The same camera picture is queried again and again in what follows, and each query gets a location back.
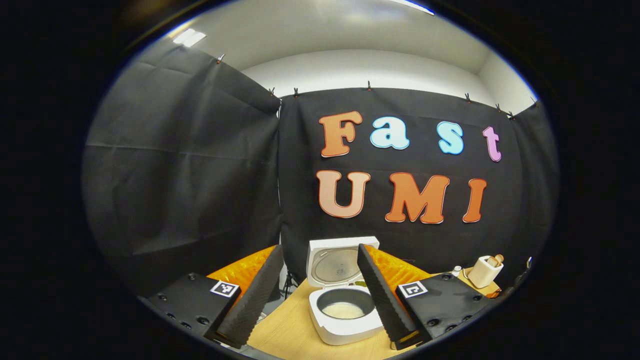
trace orange letter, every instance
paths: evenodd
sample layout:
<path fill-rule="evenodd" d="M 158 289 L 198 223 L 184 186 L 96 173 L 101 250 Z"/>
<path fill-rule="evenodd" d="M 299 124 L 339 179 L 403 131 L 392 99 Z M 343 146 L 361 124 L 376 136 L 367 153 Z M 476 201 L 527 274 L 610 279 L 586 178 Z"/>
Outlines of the orange letter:
<path fill-rule="evenodd" d="M 480 205 L 482 204 L 482 194 L 484 188 L 486 188 L 486 181 L 471 179 L 469 180 L 469 187 L 471 188 L 471 199 L 469 199 L 469 207 L 462 221 L 477 222 L 480 220 Z"/>
<path fill-rule="evenodd" d="M 343 121 L 359 124 L 362 122 L 362 116 L 359 112 L 352 111 L 320 118 L 320 124 L 324 125 L 324 149 L 320 152 L 322 157 L 331 158 L 332 156 L 346 155 L 349 152 L 349 147 L 342 143 L 342 137 L 346 138 L 348 142 L 352 142 L 356 138 L 356 129 L 350 122 L 341 127 L 340 123 Z"/>
<path fill-rule="evenodd" d="M 335 188 L 342 177 L 339 172 L 320 170 L 316 173 L 320 180 L 319 201 L 325 213 L 337 218 L 352 218 L 362 211 L 364 204 L 364 184 L 371 179 L 366 172 L 350 172 L 347 179 L 353 183 L 351 188 L 351 204 L 340 206 L 335 201 Z"/>
<path fill-rule="evenodd" d="M 426 209 L 424 210 L 424 215 L 420 217 L 420 222 L 424 224 L 439 224 L 444 221 L 442 204 L 444 202 L 444 191 L 449 185 L 448 177 L 442 175 L 431 176 L 422 192 L 419 192 L 413 176 L 406 172 L 391 174 L 389 179 L 396 185 L 396 189 L 391 212 L 385 216 L 387 221 L 403 222 L 406 219 L 403 213 L 405 206 L 411 221 L 415 221 L 425 207 Z"/>

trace pink letter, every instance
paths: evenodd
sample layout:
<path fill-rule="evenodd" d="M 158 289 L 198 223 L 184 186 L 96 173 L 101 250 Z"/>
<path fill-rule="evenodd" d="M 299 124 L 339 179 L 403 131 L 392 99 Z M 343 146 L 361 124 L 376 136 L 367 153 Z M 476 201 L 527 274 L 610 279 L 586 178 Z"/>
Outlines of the pink letter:
<path fill-rule="evenodd" d="M 495 162 L 500 161 L 502 154 L 498 151 L 498 148 L 495 145 L 495 143 L 500 141 L 498 134 L 494 133 L 493 128 L 490 126 L 482 132 L 482 135 L 486 138 L 486 146 L 489 148 L 489 156 L 491 157 L 491 160 Z"/>

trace white wall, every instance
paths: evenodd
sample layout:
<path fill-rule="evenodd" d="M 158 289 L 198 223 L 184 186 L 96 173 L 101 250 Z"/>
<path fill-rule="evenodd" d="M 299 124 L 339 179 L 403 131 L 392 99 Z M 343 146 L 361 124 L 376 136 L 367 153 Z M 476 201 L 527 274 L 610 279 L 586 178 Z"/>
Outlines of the white wall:
<path fill-rule="evenodd" d="M 531 98 L 538 100 L 529 85 L 496 53 L 489 54 L 478 76 L 500 109 L 514 115 L 533 105 Z"/>
<path fill-rule="evenodd" d="M 278 97 L 335 88 L 405 88 L 437 92 L 490 106 L 480 78 L 459 67 L 416 55 L 378 50 L 331 50 L 288 56 L 242 71 Z"/>

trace white rice cooker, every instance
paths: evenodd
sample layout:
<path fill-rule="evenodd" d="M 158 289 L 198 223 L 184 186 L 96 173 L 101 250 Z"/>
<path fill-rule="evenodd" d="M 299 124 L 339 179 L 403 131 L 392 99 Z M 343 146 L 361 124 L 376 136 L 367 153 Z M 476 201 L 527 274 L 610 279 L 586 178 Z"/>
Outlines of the white rice cooker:
<path fill-rule="evenodd" d="M 322 288 L 309 295 L 311 319 L 329 345 L 354 343 L 383 330 L 369 290 L 349 286 L 362 279 L 357 263 L 361 243 L 380 245 L 375 236 L 309 241 L 307 282 Z"/>

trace inner pot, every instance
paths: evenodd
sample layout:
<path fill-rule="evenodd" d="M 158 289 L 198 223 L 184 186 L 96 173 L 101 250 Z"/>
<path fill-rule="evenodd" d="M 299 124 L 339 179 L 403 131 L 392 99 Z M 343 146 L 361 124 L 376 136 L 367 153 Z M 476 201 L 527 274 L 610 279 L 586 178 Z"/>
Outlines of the inner pot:
<path fill-rule="evenodd" d="M 368 315 L 375 309 L 371 295 L 354 289 L 335 289 L 320 295 L 318 309 L 336 319 L 350 320 Z"/>

